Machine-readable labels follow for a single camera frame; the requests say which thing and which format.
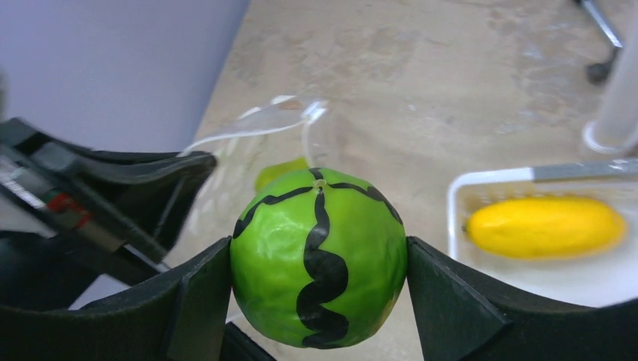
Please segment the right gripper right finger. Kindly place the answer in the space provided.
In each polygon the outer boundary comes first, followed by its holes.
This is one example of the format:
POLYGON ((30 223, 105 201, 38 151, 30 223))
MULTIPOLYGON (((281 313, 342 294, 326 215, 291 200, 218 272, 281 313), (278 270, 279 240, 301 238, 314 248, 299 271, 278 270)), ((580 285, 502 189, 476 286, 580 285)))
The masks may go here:
POLYGON ((635 360, 637 301, 590 308, 538 296, 406 239, 425 360, 635 360))

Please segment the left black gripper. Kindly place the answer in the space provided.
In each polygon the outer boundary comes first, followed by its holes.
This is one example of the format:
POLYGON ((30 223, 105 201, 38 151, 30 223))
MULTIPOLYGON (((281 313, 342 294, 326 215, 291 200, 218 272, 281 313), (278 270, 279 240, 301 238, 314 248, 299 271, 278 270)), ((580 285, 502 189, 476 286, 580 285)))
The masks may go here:
POLYGON ((1 304, 66 309, 105 276, 122 287, 163 273, 210 153, 93 150, 1 124, 1 304))

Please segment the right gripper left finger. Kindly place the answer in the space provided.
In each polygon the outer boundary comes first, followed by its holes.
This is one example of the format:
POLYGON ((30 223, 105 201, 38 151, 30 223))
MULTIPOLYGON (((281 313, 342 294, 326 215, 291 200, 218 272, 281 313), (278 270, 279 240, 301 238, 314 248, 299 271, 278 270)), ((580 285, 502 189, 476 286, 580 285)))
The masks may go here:
POLYGON ((1 309, 3 360, 268 360, 227 323, 229 238, 76 311, 1 309))

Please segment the green pear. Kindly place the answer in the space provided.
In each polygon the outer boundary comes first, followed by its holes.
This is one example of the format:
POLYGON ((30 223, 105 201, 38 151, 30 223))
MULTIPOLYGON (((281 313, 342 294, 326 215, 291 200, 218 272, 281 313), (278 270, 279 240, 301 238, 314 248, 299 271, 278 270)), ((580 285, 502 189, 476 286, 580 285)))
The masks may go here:
POLYGON ((308 163, 303 156, 290 161, 269 165, 258 173, 254 181, 254 190, 256 193, 259 193, 283 174, 307 168, 308 163))

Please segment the green striped watermelon ball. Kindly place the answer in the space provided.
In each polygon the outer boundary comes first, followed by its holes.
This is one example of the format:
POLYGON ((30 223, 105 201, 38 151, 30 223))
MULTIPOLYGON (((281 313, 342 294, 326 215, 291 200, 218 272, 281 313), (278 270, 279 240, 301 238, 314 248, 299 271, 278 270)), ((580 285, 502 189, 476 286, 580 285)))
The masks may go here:
POLYGON ((329 168, 288 172, 238 217, 230 242, 235 300, 261 335, 333 349, 371 338, 408 265, 406 231, 370 182, 329 168))

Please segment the white plastic tray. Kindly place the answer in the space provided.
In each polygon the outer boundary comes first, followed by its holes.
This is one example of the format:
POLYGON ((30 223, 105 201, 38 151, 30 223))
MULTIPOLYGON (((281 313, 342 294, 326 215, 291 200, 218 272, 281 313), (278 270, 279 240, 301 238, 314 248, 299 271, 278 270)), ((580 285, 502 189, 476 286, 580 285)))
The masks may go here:
POLYGON ((462 174, 447 194, 448 255, 550 299, 637 297, 637 160, 462 174))

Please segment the clear zip top bag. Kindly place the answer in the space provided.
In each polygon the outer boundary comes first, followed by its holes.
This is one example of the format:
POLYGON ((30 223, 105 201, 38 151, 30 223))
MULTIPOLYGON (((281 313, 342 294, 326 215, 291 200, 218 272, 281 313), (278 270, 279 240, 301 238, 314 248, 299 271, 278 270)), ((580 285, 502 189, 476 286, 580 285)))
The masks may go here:
POLYGON ((278 96, 195 141, 180 155, 197 151, 212 154, 217 167, 197 193, 178 242, 165 258, 171 267, 232 234, 237 217, 255 195, 263 168, 297 158, 335 168, 341 160, 328 102, 312 96, 278 96))

